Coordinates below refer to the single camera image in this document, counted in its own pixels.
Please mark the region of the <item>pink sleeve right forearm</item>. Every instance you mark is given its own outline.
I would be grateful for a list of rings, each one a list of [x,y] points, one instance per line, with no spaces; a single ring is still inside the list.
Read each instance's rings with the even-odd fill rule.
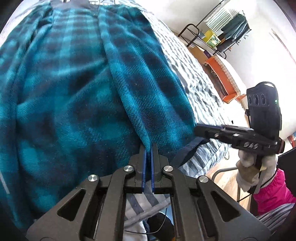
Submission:
[[[283,204],[295,203],[295,197],[287,188],[285,183],[285,173],[278,169],[273,180],[259,193],[253,195],[257,203],[257,213],[259,215],[272,211]]]

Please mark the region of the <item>right gloved hand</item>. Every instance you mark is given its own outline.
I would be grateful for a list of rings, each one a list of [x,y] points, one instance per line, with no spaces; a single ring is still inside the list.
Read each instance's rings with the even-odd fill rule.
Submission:
[[[259,192],[261,188],[269,185],[275,178],[277,172],[278,155],[264,156],[262,158],[263,178],[259,176],[260,170],[255,167],[255,161],[257,155],[248,153],[243,150],[238,151],[239,161],[236,163],[238,169],[236,181],[238,186],[244,191],[251,191],[252,187],[257,188],[260,184],[260,188],[255,194]]]

